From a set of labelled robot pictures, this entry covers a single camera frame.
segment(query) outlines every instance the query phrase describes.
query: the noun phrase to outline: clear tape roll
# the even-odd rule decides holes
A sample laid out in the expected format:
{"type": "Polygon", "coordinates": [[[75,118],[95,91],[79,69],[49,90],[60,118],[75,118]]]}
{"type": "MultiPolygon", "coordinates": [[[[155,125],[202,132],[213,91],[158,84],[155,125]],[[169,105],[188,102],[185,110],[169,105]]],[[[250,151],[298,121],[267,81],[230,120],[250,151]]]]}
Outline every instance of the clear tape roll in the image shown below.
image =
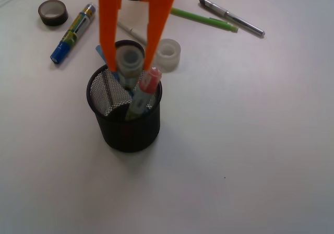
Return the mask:
{"type": "Polygon", "coordinates": [[[163,68],[163,71],[170,72],[174,70],[181,57],[181,46],[172,39],[162,39],[156,50],[154,63],[163,68]]]}

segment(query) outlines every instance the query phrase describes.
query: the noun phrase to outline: green pen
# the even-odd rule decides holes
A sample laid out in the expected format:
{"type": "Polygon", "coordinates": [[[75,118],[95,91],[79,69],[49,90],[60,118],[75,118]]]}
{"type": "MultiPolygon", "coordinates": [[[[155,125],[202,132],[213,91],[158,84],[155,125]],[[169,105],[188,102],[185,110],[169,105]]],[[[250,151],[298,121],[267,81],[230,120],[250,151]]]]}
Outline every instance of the green pen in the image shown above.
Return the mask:
{"type": "Polygon", "coordinates": [[[193,13],[186,12],[186,11],[183,11],[183,10],[180,10],[180,9],[177,9],[177,8],[172,8],[171,14],[176,15],[176,16],[180,16],[180,17],[183,17],[183,18],[191,19],[191,20],[194,20],[194,21],[203,22],[205,24],[213,25],[213,26],[216,26],[216,27],[219,27],[219,28],[231,30],[233,32],[238,31],[238,27],[233,26],[231,24],[228,24],[226,21],[221,21],[221,20],[217,20],[217,19],[214,19],[214,18],[206,18],[204,16],[198,16],[198,15],[195,15],[193,13]]]}

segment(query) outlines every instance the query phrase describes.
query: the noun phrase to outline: white pen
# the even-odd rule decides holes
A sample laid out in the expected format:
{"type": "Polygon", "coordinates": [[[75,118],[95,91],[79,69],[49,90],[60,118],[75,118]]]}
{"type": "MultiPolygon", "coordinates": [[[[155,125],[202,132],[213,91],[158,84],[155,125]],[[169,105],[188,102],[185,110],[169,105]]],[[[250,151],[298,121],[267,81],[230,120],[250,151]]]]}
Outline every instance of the white pen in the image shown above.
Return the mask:
{"type": "Polygon", "coordinates": [[[117,21],[117,25],[124,29],[126,32],[131,34],[134,38],[136,38],[143,45],[147,46],[147,40],[144,36],[142,36],[137,30],[126,26],[123,22],[117,21]]]}
{"type": "Polygon", "coordinates": [[[249,22],[241,19],[240,17],[228,12],[226,9],[223,9],[222,7],[219,7],[217,4],[214,4],[213,2],[209,0],[199,0],[199,3],[201,3],[203,6],[209,8],[210,10],[214,11],[215,13],[218,13],[222,17],[226,18],[227,20],[230,20],[232,22],[235,22],[240,27],[243,27],[244,29],[249,30],[250,32],[256,34],[257,36],[263,37],[265,35],[265,32],[254,25],[250,24],[249,22]]]}

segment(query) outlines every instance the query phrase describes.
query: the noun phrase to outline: marker cap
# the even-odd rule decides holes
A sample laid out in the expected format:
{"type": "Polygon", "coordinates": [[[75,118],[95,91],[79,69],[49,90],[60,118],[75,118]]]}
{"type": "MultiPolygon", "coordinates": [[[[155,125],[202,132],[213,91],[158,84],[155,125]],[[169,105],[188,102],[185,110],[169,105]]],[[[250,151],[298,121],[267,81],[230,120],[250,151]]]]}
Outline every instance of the marker cap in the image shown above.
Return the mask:
{"type": "Polygon", "coordinates": [[[57,48],[53,51],[52,55],[50,56],[52,62],[55,64],[59,64],[65,56],[71,50],[70,46],[66,42],[60,42],[57,48]]]}

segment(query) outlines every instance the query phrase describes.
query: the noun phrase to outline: blue marker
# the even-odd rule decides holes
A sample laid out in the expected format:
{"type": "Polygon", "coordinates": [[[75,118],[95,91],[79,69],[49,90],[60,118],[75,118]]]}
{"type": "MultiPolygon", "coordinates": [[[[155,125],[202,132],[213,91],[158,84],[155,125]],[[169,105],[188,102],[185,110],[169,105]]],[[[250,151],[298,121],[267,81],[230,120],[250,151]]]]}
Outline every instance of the blue marker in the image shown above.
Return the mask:
{"type": "Polygon", "coordinates": [[[96,8],[93,3],[89,3],[86,7],[79,13],[77,18],[69,27],[66,34],[63,36],[57,48],[54,50],[50,56],[52,62],[59,64],[65,56],[70,52],[70,50],[75,46],[77,40],[82,36],[84,31],[89,26],[91,19],[95,14],[96,8]]]}

